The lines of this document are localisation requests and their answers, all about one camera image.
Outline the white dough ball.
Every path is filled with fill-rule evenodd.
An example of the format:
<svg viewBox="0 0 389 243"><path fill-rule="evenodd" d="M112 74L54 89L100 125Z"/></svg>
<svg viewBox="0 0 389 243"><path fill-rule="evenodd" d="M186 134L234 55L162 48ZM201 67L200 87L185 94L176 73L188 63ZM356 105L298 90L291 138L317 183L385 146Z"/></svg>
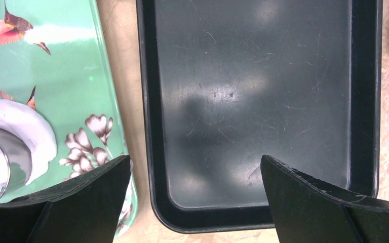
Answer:
<svg viewBox="0 0 389 243"><path fill-rule="evenodd" d="M39 191L49 163L57 156L51 125L33 108L0 100L0 196L26 187Z"/></svg>

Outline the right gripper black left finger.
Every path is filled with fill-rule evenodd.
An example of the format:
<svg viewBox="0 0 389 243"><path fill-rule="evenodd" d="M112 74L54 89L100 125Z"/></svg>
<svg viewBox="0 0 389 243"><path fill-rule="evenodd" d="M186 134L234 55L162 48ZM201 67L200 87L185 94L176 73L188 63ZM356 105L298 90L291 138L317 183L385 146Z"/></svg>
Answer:
<svg viewBox="0 0 389 243"><path fill-rule="evenodd" d="M85 174L0 203L0 242L112 242L131 177L121 155Z"/></svg>

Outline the green floral tray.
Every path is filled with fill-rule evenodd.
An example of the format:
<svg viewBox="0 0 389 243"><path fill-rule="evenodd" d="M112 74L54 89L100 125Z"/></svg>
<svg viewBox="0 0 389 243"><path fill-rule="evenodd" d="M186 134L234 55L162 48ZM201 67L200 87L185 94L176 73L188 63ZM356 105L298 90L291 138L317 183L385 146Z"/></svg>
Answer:
<svg viewBox="0 0 389 243"><path fill-rule="evenodd" d="M28 105L51 125L57 156L46 188L129 156L95 1L0 1L1 99ZM132 170L114 238L136 217ZM0 203L35 192L21 187Z"/></svg>

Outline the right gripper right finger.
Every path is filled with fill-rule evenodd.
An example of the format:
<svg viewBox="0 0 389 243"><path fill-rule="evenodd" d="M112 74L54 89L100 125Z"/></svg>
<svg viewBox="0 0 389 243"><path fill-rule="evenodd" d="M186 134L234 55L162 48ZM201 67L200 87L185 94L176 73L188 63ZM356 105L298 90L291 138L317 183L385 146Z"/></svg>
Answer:
<svg viewBox="0 0 389 243"><path fill-rule="evenodd" d="M337 187L269 155L260 168L280 242L389 242L389 201Z"/></svg>

